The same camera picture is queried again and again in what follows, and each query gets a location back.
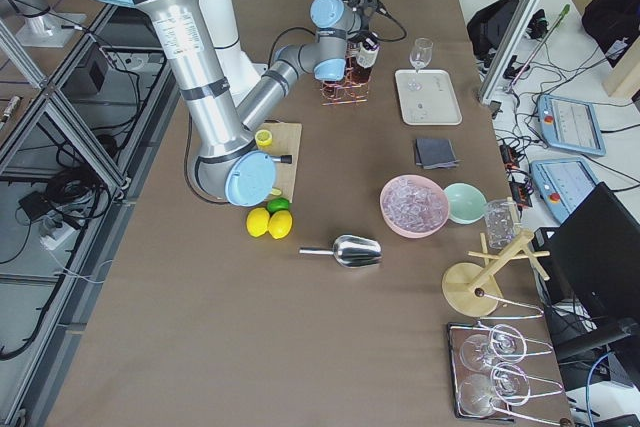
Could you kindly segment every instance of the power strip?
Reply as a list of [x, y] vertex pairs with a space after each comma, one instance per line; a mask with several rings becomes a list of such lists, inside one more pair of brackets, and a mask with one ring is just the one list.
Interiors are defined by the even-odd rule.
[[129, 72], [156, 71], [158, 64], [163, 62], [163, 55], [159, 52], [118, 52], [108, 53], [112, 65], [117, 69]]
[[76, 229], [66, 222], [62, 222], [61, 227], [52, 230], [48, 234], [40, 236], [40, 243], [47, 250], [56, 250], [74, 232], [76, 232]]

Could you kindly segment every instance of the table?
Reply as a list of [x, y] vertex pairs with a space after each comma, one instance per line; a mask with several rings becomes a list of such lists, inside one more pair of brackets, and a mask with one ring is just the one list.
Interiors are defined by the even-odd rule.
[[[234, 0], [254, 61], [266, 60], [285, 28], [310, 26], [311, 1]], [[409, 36], [383, 45], [369, 101], [321, 106], [318, 84], [306, 77], [273, 114], [303, 124], [285, 239], [250, 238], [246, 210], [207, 206], [188, 192], [186, 113], [177, 110], [47, 425], [461, 424], [445, 325], [469, 319], [447, 305], [440, 282], [478, 248], [484, 226], [448, 223], [408, 240], [384, 224], [378, 196], [392, 177], [422, 173], [412, 150], [418, 136], [450, 138], [462, 160], [429, 173], [440, 185], [470, 182], [487, 198], [508, 190], [489, 112], [475, 100], [479, 79], [457, 1], [383, 1]], [[374, 29], [397, 32], [381, 19]], [[460, 126], [402, 123], [393, 73], [407, 68], [420, 35], [435, 40], [432, 67], [451, 74]], [[308, 38], [286, 38], [296, 41]], [[297, 253], [343, 233], [377, 239], [382, 265], [351, 271]], [[498, 281], [507, 296], [536, 298], [526, 264], [503, 269]], [[547, 338], [542, 321], [524, 324], [526, 334]], [[553, 357], [527, 365], [559, 378]], [[568, 407], [558, 396], [522, 412], [559, 419]]]
[[[481, 8], [495, 2], [496, 0], [459, 0], [462, 8], [465, 22]], [[597, 48], [595, 40], [593, 40], [582, 28], [581, 16], [578, 13], [572, 0], [541, 0], [539, 7], [545, 10], [547, 19], [550, 24], [555, 20], [565, 4], [571, 6], [569, 14], [562, 21], [556, 32], [549, 39], [549, 53], [554, 64], [565, 68], [574, 69], [581, 65], [592, 53], [595, 55], [586, 65], [595, 64], [604, 58], [602, 52]], [[523, 40], [516, 51], [518, 60], [524, 62], [535, 47], [534, 41]], [[545, 50], [541, 50], [534, 62], [547, 63], [548, 59]], [[569, 98], [583, 99], [590, 102], [610, 103], [617, 105], [625, 105], [629, 103], [629, 99], [615, 99], [607, 96], [602, 87], [602, 81], [611, 72], [611, 66], [608, 62], [603, 62], [592, 69], [586, 71], [583, 75], [576, 77], [575, 80], [567, 83], [559, 88], [554, 95], [565, 96]], [[517, 84], [516, 92], [520, 94], [522, 104], [518, 109], [521, 113], [533, 112], [533, 102], [531, 95], [523, 94], [526, 92], [537, 93], [540, 91], [540, 83], [543, 81], [553, 81], [554, 75], [548, 71], [536, 68], [531, 75], [526, 75]], [[494, 120], [494, 127], [498, 136], [508, 135], [504, 130], [511, 131], [515, 127], [514, 122], [514, 99], [503, 92], [496, 92], [495, 99], [503, 102], [502, 112], [498, 114]], [[626, 107], [615, 107], [612, 105], [596, 105], [596, 115], [602, 130], [613, 130], [616, 128], [633, 125], [640, 122], [640, 113], [637, 108], [631, 104]], [[526, 135], [528, 131], [522, 127], [522, 132]], [[595, 157], [599, 162], [611, 166], [614, 169], [625, 172], [636, 178], [640, 177], [640, 169], [638, 162], [630, 153], [640, 150], [640, 137], [637, 129], [626, 132], [604, 135], [604, 141], [607, 148], [607, 155], [604, 157]], [[562, 152], [556, 149], [542, 149], [541, 147], [532, 146], [527, 149], [527, 156], [530, 160], [543, 160], [566, 158], [575, 156], [574, 153]], [[589, 167], [600, 179], [605, 181], [611, 188], [623, 188], [633, 185], [633, 182], [622, 176], [611, 173], [606, 169], [593, 163], [589, 163]], [[632, 190], [618, 194], [618, 198], [625, 207], [640, 220], [640, 191]], [[550, 212], [536, 194], [533, 198], [533, 208], [525, 209], [522, 213], [523, 225], [529, 229], [537, 229], [539, 227], [557, 226], [558, 222], [551, 216]], [[593, 409], [601, 414], [599, 420], [608, 419], [623, 413], [635, 412], [640, 415], [640, 393], [637, 389], [624, 389], [612, 384], [611, 382], [599, 382], [591, 387], [592, 406]], [[584, 388], [570, 392], [570, 396], [581, 403], [584, 403]]]

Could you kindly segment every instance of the extension cord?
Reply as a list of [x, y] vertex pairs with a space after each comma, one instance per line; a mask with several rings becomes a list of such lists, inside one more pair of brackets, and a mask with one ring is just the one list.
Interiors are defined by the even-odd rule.
[[56, 250], [60, 245], [67, 240], [71, 234], [76, 231], [66, 222], [62, 222], [62, 226], [52, 230], [48, 234], [40, 236], [40, 243], [47, 250]]

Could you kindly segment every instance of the bottle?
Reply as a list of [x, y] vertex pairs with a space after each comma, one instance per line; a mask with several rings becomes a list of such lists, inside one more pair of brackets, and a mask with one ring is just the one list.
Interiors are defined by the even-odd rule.
[[374, 32], [367, 32], [366, 37], [360, 43], [356, 54], [356, 64], [351, 73], [351, 80], [356, 84], [364, 84], [369, 81], [371, 69], [378, 58], [380, 42]]

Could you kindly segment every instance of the yellow lemon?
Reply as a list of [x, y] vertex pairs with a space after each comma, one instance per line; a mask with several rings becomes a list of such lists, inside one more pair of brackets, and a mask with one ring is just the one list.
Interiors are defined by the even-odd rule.
[[288, 210], [279, 210], [269, 220], [269, 233], [274, 239], [286, 237], [291, 232], [293, 217]]
[[269, 211], [264, 207], [257, 207], [247, 215], [247, 232], [252, 237], [260, 237], [269, 227]]

